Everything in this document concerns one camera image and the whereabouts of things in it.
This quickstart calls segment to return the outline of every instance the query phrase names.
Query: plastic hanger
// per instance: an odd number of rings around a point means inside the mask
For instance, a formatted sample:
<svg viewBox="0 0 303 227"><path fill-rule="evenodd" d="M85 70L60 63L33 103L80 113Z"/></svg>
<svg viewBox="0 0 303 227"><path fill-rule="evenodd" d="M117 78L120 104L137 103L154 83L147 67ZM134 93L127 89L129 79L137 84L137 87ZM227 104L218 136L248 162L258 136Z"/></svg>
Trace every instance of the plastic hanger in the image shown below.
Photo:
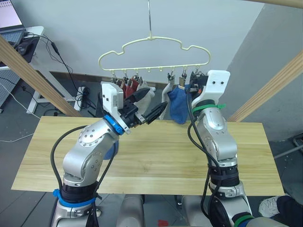
<svg viewBox="0 0 303 227"><path fill-rule="evenodd" d="M162 36L152 36L152 23L151 23L151 9L150 9L150 0L148 0L148 11L149 11L149 21L150 21L150 36L147 37L147 38L144 38L144 39L137 39L137 40L134 40L134 41L131 41L131 42L128 42L126 44L124 44L122 46L122 52L120 53L117 53L116 51L109 51L107 53L104 53L103 55L101 55L99 57L99 60L98 60L98 64L100 66L101 69L105 70L105 71L127 71L127 70L135 70L136 72L138 72L138 70L147 70L148 72L151 71L151 69L159 69L160 71L162 71L163 69L166 69L166 68L171 68L171 69L175 69L175 68L178 68L178 67L183 67L184 70L187 69L188 66L195 66L197 69L202 66L202 65L206 65L209 63L210 59L211 59L211 54L210 52L204 48L204 47L201 47L201 46L197 46L197 45L190 45L188 48L186 47L183 47L183 44L180 40L178 39L174 39L174 38L169 38L169 37L162 37ZM138 43L138 42L142 42L142 41L152 41L152 40L155 40L155 39L162 39L162 40L170 40L170 41L174 41L174 42L177 42L180 44L180 48L184 51L188 51L189 49L191 48L197 48L197 49L200 49L200 50L203 50L205 51L207 54L208 54L208 61L207 62L204 62L204 63L200 63L200 64L187 64L187 65L166 65L166 66L152 66L152 67L137 67L137 68L120 68L120 69L105 69L102 64L101 64L101 60L102 58L104 58L105 56L111 54L111 53L115 53L116 55L122 55L125 53L125 47L131 45L131 44L134 44L134 43Z"/></svg>

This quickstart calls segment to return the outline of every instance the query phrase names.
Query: wooden tabletop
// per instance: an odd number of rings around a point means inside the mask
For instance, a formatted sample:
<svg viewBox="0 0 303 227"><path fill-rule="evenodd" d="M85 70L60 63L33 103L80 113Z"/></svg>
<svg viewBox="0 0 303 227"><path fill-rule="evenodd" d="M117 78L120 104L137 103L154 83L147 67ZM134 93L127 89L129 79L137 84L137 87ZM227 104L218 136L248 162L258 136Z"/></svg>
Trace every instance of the wooden tabletop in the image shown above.
<svg viewBox="0 0 303 227"><path fill-rule="evenodd" d="M92 124L96 118L42 117L12 185L13 190L52 192L58 188L50 151L66 131ZM201 195L207 173L205 154L187 137L188 123L155 120L120 136L119 151L99 193ZM247 195L284 195L279 174L261 123L229 122L238 144L240 179ZM55 161L63 176L64 155L80 131L57 147ZM108 161L104 161L100 175Z"/></svg>

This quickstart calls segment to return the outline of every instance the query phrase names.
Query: laptop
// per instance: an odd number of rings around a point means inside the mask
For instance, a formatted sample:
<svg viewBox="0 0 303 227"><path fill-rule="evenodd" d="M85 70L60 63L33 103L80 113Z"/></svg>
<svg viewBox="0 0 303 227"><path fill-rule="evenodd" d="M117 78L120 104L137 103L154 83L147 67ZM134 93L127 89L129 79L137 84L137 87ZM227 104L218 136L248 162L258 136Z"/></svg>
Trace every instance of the laptop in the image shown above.
<svg viewBox="0 0 303 227"><path fill-rule="evenodd" d="M13 47L23 38L24 26L10 0L0 0L0 35Z"/></svg>

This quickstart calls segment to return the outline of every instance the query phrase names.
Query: green cable tie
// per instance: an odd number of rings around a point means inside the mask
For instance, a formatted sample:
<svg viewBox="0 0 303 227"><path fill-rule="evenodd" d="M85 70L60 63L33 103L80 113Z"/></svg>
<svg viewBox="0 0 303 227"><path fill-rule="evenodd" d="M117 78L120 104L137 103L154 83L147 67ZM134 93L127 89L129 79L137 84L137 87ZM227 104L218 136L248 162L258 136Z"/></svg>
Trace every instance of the green cable tie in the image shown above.
<svg viewBox="0 0 303 227"><path fill-rule="evenodd" d="M224 107L226 107L226 104L222 104L222 105L215 105L215 104L207 104L207 105L202 105L202 106L198 106L198 107L195 107L193 110L192 110L192 113L198 111L198 110L204 110L206 108L210 108L210 107L217 107L219 109L223 109Z"/></svg>
<svg viewBox="0 0 303 227"><path fill-rule="evenodd" d="M238 227L239 224L241 224L243 221L246 221L248 219L253 219L253 218L255 218L255 217L251 216L251 215L244 215L241 218L236 220L235 225L233 227Z"/></svg>

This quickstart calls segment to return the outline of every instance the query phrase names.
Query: sneaker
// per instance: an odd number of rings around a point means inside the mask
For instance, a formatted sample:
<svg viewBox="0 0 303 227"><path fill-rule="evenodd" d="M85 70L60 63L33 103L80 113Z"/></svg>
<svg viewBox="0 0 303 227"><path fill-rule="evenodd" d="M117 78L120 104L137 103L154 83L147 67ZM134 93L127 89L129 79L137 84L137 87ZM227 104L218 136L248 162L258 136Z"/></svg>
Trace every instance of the sneaker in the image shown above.
<svg viewBox="0 0 303 227"><path fill-rule="evenodd" d="M271 197L269 199L262 200L259 205L259 213L266 218L273 217L274 215L278 214L278 207L276 205L276 201L279 196Z"/></svg>

